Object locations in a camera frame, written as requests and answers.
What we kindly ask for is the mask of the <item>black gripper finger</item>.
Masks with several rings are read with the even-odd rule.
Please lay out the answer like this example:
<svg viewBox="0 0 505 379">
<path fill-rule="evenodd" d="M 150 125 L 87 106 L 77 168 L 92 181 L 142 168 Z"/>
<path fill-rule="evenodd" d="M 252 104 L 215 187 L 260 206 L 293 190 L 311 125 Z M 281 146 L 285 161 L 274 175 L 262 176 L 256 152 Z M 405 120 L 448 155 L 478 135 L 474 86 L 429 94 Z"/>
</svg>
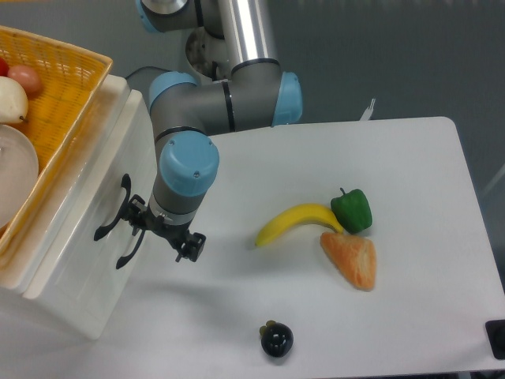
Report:
<svg viewBox="0 0 505 379">
<path fill-rule="evenodd" d="M 176 242 L 176 251 L 178 255 L 175 259 L 179 262 L 182 259 L 196 262 L 201 255 L 206 242 L 206 236 L 201 233 L 190 233 L 186 231 L 184 235 Z"/>
<path fill-rule="evenodd" d="M 144 199 L 138 194 L 134 194 L 127 204 L 125 214 L 125 221 L 131 226 L 133 235 L 146 229 L 147 210 L 148 207 Z"/>
</svg>

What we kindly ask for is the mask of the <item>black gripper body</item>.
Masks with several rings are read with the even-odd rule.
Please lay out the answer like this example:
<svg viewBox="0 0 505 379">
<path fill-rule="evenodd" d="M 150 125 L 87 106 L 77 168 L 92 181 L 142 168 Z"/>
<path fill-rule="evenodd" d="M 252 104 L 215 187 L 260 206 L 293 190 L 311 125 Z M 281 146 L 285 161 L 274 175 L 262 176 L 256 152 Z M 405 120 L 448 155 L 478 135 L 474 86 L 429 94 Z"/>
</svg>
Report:
<svg viewBox="0 0 505 379">
<path fill-rule="evenodd" d="M 175 250 L 176 242 L 186 231 L 189 231 L 191 221 L 179 225 L 164 223 L 165 219 L 162 216 L 154 216 L 148 208 L 146 215 L 146 229 L 152 231 L 160 238 L 166 239 L 170 246 Z"/>
</svg>

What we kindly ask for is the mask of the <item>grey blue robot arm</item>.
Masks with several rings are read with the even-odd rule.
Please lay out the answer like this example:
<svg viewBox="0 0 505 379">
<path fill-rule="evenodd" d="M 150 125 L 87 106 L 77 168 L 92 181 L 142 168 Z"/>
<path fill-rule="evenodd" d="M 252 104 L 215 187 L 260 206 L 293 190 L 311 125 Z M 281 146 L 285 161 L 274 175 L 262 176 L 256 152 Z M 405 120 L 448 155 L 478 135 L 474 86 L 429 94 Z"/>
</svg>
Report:
<svg viewBox="0 0 505 379">
<path fill-rule="evenodd" d="M 223 42 L 226 79 L 201 85 L 190 74 L 157 76 L 148 94 L 157 163 L 147 204 L 133 197 L 125 219 L 143 237 L 166 239 L 179 258 L 197 260 L 205 237 L 189 227 L 219 167 L 217 134 L 297 122 L 297 76 L 282 71 L 265 1 L 139 1 L 153 32 L 202 28 Z"/>
</svg>

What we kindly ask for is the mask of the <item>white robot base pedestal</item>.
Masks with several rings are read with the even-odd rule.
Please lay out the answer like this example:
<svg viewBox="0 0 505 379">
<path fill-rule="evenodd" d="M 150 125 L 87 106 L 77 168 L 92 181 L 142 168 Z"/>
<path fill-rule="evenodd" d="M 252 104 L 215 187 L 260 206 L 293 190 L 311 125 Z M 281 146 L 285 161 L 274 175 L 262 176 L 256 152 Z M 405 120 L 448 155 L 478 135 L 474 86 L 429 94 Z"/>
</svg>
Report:
<svg viewBox="0 0 505 379">
<path fill-rule="evenodd" d="M 225 40 L 216 38 L 204 27 L 196 28 L 189 34 L 185 56 L 191 73 L 201 84 L 228 81 L 231 78 Z"/>
</svg>

